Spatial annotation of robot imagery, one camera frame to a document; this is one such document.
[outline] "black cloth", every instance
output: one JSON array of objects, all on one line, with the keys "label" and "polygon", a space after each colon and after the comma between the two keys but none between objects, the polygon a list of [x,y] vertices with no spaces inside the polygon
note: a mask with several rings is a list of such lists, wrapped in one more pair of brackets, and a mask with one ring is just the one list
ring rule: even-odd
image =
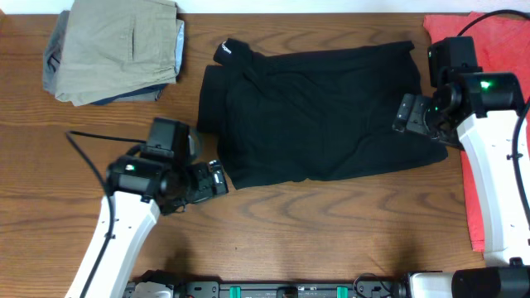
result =
[{"label": "black cloth", "polygon": [[429,165],[444,146],[392,130],[404,94],[420,94],[410,41],[263,56],[228,39],[200,92],[200,132],[220,135],[236,189],[340,180]]}]

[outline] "wooden tabletop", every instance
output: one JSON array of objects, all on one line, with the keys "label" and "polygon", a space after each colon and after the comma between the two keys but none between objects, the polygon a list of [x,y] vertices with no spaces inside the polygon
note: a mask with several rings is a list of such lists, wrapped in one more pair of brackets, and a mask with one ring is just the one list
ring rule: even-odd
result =
[{"label": "wooden tabletop", "polygon": [[[89,245],[103,191],[70,129],[145,139],[154,117],[195,125],[204,69],[227,37],[264,55],[412,40],[428,84],[422,14],[184,15],[185,64],[157,103],[75,108],[42,89],[56,16],[0,22],[0,296],[63,297]],[[103,171],[128,144],[78,137]],[[215,158],[205,136],[203,160]],[[358,274],[482,267],[465,220],[459,152],[409,171],[236,191],[160,218],[133,275],[166,269],[224,281],[352,281]]]}]

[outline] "white panel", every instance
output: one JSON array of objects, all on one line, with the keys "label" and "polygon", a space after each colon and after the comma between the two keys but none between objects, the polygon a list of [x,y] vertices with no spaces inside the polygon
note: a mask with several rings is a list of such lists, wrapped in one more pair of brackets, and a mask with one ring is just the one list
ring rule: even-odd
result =
[{"label": "white panel", "polygon": [[[5,13],[59,13],[74,0],[0,0]],[[180,0],[188,13],[490,12],[530,11],[529,0]]]}]

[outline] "red cloth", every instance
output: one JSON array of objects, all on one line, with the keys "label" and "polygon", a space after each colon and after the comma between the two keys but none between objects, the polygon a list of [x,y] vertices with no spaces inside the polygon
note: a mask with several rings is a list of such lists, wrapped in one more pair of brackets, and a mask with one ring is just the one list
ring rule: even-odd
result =
[{"label": "red cloth", "polygon": [[[432,43],[456,36],[462,28],[483,13],[472,12],[467,17],[425,16],[423,26],[431,35]],[[472,36],[479,66],[484,71],[508,71],[517,75],[524,98],[530,96],[530,22],[505,17],[489,17],[476,23],[465,36]],[[530,125],[527,126],[530,143]],[[484,226],[480,213],[479,196],[475,188],[470,162],[461,153],[464,193],[471,245],[476,252],[484,251]]]}]

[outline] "gray cloth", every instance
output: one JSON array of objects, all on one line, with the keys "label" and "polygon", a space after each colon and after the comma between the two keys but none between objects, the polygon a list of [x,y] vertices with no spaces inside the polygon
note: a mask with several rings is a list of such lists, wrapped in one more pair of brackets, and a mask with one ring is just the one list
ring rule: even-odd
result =
[{"label": "gray cloth", "polygon": [[[50,40],[48,40],[48,45],[46,46],[43,56],[42,85],[44,90],[48,91],[52,95],[55,95],[56,74],[60,67],[60,58],[63,45],[65,43],[66,24],[68,22],[69,15],[70,11],[63,11],[59,14],[57,23],[55,24],[55,28],[51,33]],[[176,62],[179,64],[177,67],[178,72],[180,69],[182,56],[181,49],[183,47],[184,24],[181,20],[177,20],[177,26],[181,28],[179,31],[180,39],[177,39],[177,45],[175,49],[176,55],[178,54],[176,57]],[[119,96],[112,98],[101,99],[94,103],[106,104],[111,102],[156,101],[160,98],[163,88],[164,85],[157,85],[156,88],[150,86],[135,90],[135,92],[128,94],[120,94]]]},{"label": "gray cloth", "polygon": [[175,83],[177,34],[174,2],[76,0],[55,97],[79,106]]}]

